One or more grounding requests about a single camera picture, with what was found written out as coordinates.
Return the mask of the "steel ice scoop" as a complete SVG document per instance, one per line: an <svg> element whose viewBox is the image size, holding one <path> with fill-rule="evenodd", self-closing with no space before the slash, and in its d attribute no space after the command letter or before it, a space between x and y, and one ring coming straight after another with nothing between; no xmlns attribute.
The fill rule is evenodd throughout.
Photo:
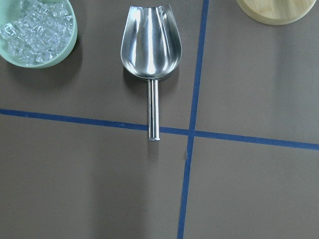
<svg viewBox="0 0 319 239"><path fill-rule="evenodd" d="M148 140L160 140L159 82L178 66L182 44L169 4L131 6L121 43L124 68L148 85Z"/></svg>

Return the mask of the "green bowl of ice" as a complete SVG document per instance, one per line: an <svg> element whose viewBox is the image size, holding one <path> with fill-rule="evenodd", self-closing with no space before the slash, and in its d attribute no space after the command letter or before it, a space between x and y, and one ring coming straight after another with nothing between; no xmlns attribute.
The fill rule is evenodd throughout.
<svg viewBox="0 0 319 239"><path fill-rule="evenodd" d="M77 20L68 0L2 0L0 55L26 68L63 61L77 40Z"/></svg>

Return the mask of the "wooden mug tree stand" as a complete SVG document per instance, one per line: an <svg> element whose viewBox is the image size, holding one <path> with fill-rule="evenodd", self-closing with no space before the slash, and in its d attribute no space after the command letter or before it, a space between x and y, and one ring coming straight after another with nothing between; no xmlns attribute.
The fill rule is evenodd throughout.
<svg viewBox="0 0 319 239"><path fill-rule="evenodd" d="M237 0L253 20L267 25L286 25L304 17L316 0Z"/></svg>

